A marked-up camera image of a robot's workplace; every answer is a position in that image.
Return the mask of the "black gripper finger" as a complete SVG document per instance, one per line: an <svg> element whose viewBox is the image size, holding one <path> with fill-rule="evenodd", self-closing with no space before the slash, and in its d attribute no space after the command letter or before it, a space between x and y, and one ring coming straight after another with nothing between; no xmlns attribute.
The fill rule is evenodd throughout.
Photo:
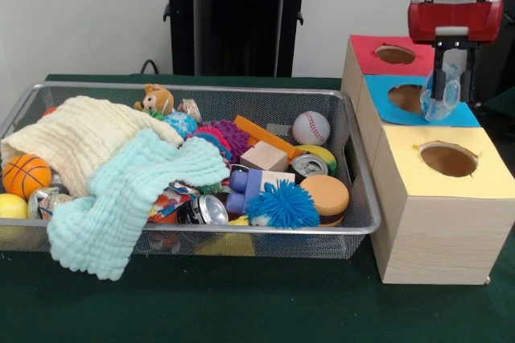
<svg viewBox="0 0 515 343"><path fill-rule="evenodd" d="M465 69L460 76L460 100L470 101L472 94L472 71L475 60L475 48L468 47L466 55Z"/></svg>
<svg viewBox="0 0 515 343"><path fill-rule="evenodd" d="M434 70L432 73L432 98L442 100L445 89L445 72L443 71L444 49L435 47Z"/></svg>

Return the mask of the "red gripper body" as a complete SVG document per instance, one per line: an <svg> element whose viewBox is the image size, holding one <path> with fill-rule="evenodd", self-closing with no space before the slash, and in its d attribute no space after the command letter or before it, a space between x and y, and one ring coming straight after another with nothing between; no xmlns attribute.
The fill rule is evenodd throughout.
<svg viewBox="0 0 515 343"><path fill-rule="evenodd" d="M466 37L470 42L491 43L501 29L502 15L503 0L413 0L408 8L408 29L414 43L431 44L438 37Z"/></svg>

